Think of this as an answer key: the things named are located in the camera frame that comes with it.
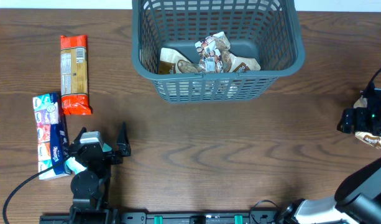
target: wood grain surface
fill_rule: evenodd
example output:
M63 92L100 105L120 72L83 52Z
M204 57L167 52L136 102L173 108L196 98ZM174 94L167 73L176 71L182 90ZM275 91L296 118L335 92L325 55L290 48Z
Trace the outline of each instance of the wood grain surface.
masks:
M112 168L111 204L151 212L248 210L335 193L381 156L336 131L381 67L381 13L300 12L306 62L260 98L169 105L131 63L131 11L0 9L0 223L11 191L37 172L32 97L60 91L60 35L88 34L92 116L67 117L114 142L126 121L132 156ZM381 76L377 80L381 87ZM34 180L11 200L11 223L66 213L71 177Z

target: snack wrapper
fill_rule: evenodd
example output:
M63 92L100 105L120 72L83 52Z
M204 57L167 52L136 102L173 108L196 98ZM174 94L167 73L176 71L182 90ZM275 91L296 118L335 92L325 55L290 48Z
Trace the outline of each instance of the snack wrapper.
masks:
M222 73L223 62L222 52L230 49L230 42L224 32L219 32L205 40L198 41L195 44L197 53L200 55L200 66L208 73Z
M358 107L367 107L367 99L361 97L359 100L356 101L356 103L353 106L354 108ZM354 136L358 139L360 139L362 142L369 144L370 146L381 149L381 137L380 136L374 136L371 133L365 133L362 131L355 132Z
M185 56L176 50L162 48L160 54L160 65L158 74L198 73L205 69L197 64L191 63Z
M58 164L68 153L68 141L60 98L49 93L33 98L33 109L38 135L39 172ZM40 180L50 180L70 175L64 163L39 176Z
M260 65L254 58L236 57L225 51L222 53L223 72L259 71Z
M60 37L62 108L66 115L92 114L88 99L86 35Z

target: red snack bar package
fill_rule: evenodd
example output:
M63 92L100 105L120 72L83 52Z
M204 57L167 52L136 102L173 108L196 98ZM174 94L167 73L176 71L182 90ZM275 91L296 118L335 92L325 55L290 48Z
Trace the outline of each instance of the red snack bar package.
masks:
M63 112L92 114L88 99L86 35L60 36L60 50Z

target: green connector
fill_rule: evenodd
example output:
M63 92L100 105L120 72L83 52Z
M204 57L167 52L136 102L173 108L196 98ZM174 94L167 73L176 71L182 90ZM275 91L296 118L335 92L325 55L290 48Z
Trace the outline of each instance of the green connector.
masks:
M163 217L154 217L154 224L163 224Z
M234 224L242 224L242 215L234 216Z

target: tissue box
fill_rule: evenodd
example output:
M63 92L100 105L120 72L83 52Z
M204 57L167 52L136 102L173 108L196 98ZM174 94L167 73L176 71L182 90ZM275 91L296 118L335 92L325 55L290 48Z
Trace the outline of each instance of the tissue box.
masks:
M64 160L68 153L63 111L57 93L49 93L33 98L35 122L37 123L39 172ZM40 180L50 180L70 175L66 163L39 176Z

